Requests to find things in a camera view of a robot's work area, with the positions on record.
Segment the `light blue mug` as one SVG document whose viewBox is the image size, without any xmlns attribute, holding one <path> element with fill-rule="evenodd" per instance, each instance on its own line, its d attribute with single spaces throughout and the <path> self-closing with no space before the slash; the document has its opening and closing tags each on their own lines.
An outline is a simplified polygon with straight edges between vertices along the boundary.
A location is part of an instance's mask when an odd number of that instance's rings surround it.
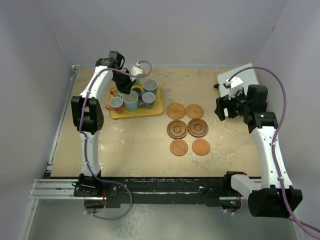
<svg viewBox="0 0 320 240">
<path fill-rule="evenodd" d="M 139 96 L 135 91 L 131 90 L 129 94 L 119 93 L 118 96 L 122 98 L 128 111 L 135 112 L 138 109 Z"/>
</svg>

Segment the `woven rattan coaster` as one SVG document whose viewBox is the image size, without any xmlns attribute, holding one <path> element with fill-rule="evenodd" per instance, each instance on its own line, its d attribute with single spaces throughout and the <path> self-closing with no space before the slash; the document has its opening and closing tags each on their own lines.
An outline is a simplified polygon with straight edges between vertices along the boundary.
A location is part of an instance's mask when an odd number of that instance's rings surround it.
<svg viewBox="0 0 320 240">
<path fill-rule="evenodd" d="M 191 119 L 200 119 L 204 115 L 204 109 L 198 104 L 190 104 L 185 109 L 186 115 Z"/>
<path fill-rule="evenodd" d="M 173 120 L 182 119 L 186 114 L 185 107 L 180 103 L 171 103 L 166 108 L 166 114 L 169 118 Z"/>
</svg>

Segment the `dark ringed wooden coaster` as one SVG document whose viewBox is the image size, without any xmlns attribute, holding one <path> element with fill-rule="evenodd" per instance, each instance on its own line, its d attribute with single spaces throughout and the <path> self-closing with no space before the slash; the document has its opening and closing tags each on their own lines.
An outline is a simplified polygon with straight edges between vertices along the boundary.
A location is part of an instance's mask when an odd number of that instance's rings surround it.
<svg viewBox="0 0 320 240">
<path fill-rule="evenodd" d="M 188 127 L 181 120 L 173 120 L 167 125 L 167 133 L 173 139 L 182 139 L 187 135 Z"/>
</svg>

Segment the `plain orange wooden coaster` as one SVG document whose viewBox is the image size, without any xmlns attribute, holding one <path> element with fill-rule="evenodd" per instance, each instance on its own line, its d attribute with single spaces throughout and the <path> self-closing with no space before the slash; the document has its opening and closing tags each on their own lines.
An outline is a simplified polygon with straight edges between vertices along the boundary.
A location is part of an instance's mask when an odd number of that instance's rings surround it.
<svg viewBox="0 0 320 240">
<path fill-rule="evenodd" d="M 170 151 L 175 156 L 183 156 L 188 151 L 188 144 L 183 139 L 175 139 L 170 143 Z"/>
</svg>

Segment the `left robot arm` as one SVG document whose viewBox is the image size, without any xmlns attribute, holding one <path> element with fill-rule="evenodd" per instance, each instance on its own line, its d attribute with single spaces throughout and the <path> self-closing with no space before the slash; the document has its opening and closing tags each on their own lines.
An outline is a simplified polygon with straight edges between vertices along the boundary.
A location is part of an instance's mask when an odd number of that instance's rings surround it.
<svg viewBox="0 0 320 240">
<path fill-rule="evenodd" d="M 128 95 L 134 82 L 129 72 L 122 71 L 125 57 L 117 51 L 110 51 L 107 58 L 95 63 L 93 77 L 79 96 L 70 100 L 72 120 L 81 138 L 82 170 L 74 182 L 76 197 L 101 197 L 118 190 L 118 183 L 101 179 L 98 158 L 98 140 L 104 125 L 104 114 L 99 102 L 106 86 L 113 81 L 120 93 Z"/>
</svg>

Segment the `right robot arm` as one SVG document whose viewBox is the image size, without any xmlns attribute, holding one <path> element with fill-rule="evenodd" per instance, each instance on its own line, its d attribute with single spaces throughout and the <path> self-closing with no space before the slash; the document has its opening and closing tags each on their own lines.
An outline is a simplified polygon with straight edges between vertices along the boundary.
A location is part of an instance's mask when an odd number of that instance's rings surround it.
<svg viewBox="0 0 320 240">
<path fill-rule="evenodd" d="M 229 93 L 216 99 L 215 114 L 220 121 L 243 117 L 248 126 L 261 166 L 261 182 L 256 183 L 246 173 L 227 171 L 222 190 L 228 196 L 237 192 L 248 202 L 254 217 L 289 218 L 303 199 L 302 191 L 293 187 L 279 146 L 276 114 L 267 111 L 268 89 L 251 84 L 230 86 Z"/>
</svg>

